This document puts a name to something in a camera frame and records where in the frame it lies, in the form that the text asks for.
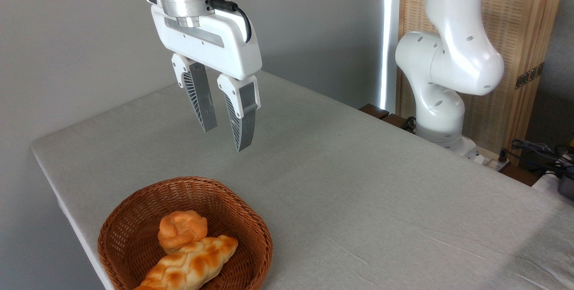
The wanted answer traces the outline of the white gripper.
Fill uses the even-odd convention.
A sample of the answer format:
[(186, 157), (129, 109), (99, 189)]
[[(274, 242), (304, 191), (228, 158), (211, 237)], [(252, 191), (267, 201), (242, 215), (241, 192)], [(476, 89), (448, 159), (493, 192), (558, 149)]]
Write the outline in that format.
[(261, 70), (262, 58), (248, 16), (234, 2), (207, 0), (208, 14), (199, 16), (198, 27), (188, 28), (167, 16), (160, 0), (147, 2), (160, 41), (174, 52), (178, 85), (188, 94), (203, 131), (217, 127), (206, 65), (222, 73), (217, 85), (226, 100), (237, 151), (249, 147), (261, 107), (257, 78), (252, 75)]

